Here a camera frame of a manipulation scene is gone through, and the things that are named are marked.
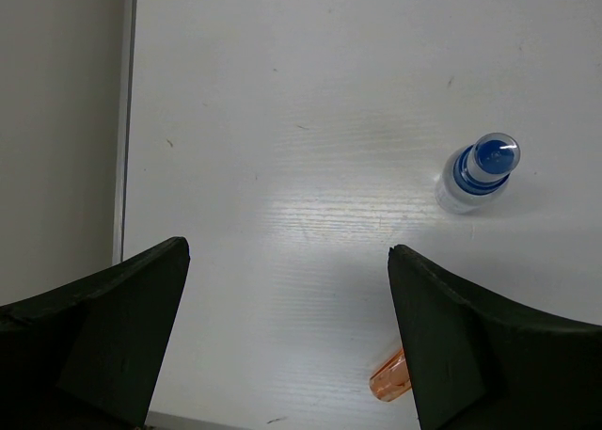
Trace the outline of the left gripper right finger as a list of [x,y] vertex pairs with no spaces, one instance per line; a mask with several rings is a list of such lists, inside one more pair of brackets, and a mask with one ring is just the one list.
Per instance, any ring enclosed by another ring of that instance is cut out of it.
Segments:
[[423,429],[597,429],[601,328],[539,311],[404,245],[391,296]]

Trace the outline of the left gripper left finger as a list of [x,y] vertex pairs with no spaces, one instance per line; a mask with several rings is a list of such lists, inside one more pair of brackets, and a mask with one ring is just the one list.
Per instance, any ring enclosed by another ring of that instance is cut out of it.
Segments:
[[189,263],[172,237],[2,306],[2,428],[143,428]]

